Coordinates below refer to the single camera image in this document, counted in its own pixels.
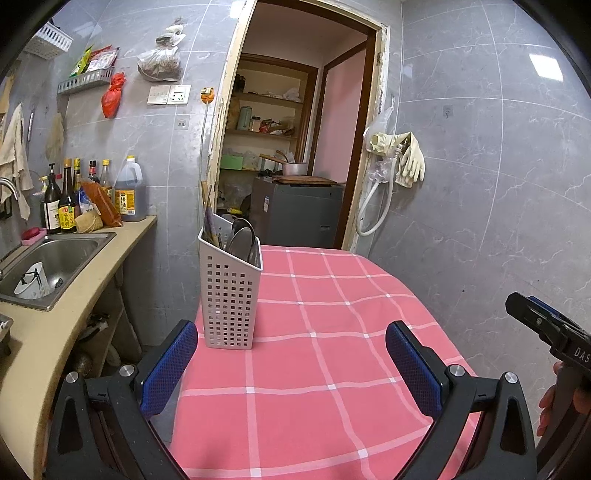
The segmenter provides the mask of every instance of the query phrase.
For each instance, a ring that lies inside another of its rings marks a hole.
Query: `metal screw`
[[[70,372],[66,375],[66,381],[68,383],[74,383],[76,380],[78,380],[78,372]]]
[[[513,372],[507,372],[505,374],[505,380],[507,380],[509,383],[517,383],[519,379]]]
[[[119,369],[119,375],[122,377],[129,377],[134,373],[134,371],[135,368],[133,365],[124,365]]]
[[[458,364],[450,365],[449,371],[454,377],[462,377],[466,373],[464,367]]]

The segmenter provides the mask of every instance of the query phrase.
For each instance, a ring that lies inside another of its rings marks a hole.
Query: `cloth rag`
[[[5,177],[12,181],[17,188],[19,198],[18,209],[21,217],[28,220],[31,209],[22,194],[24,190],[33,188],[33,181],[29,172],[27,161],[27,150],[24,139],[24,120],[22,118],[22,104],[14,109],[10,123],[4,136],[4,141],[0,146],[0,177]],[[12,192],[6,187],[2,187],[2,196],[0,203],[4,203],[12,195]]]

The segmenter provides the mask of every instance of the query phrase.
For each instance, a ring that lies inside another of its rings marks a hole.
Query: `bag of food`
[[[99,209],[100,218],[106,226],[123,226],[121,215],[115,209],[115,205],[113,205],[109,196],[97,182],[86,181],[82,183],[82,188],[90,201]]]
[[[138,55],[138,71],[150,82],[178,82],[183,76],[177,45],[186,37],[177,19],[156,38],[156,48]]]
[[[109,90],[100,99],[105,118],[113,118],[121,102],[121,87],[125,83],[125,74],[123,72],[115,73],[111,77]]]

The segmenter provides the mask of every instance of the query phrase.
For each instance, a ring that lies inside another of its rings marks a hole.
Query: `wooden shelf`
[[[253,168],[241,168],[240,170],[236,168],[220,168],[220,170],[227,170],[227,171],[249,171],[251,173],[259,173],[260,170],[254,170]]]
[[[234,93],[232,96],[248,102],[267,103],[268,105],[286,106],[289,108],[302,108],[304,105],[301,102],[293,102],[283,98],[267,97],[264,95],[257,95],[255,93]]]
[[[251,132],[250,130],[236,130],[229,128],[226,135],[246,135],[247,137],[274,138],[275,140],[294,140],[296,137],[286,137],[284,135],[263,134],[261,132]]]

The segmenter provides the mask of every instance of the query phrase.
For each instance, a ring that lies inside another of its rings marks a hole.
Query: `pantry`
[[[265,0],[234,50],[208,172],[216,213],[249,219],[266,244],[348,248],[376,102],[375,30],[314,5]]]

